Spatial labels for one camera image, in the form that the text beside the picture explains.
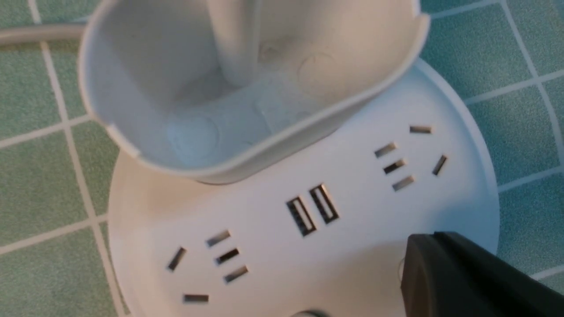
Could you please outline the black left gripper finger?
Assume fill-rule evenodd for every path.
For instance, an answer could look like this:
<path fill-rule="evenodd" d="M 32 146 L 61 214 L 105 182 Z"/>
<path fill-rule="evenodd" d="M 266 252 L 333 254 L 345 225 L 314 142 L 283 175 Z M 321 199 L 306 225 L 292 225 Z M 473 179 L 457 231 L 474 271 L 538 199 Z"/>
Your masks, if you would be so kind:
<path fill-rule="evenodd" d="M 456 232 L 412 234 L 401 281 L 408 317 L 561 317 L 563 296 Z"/>

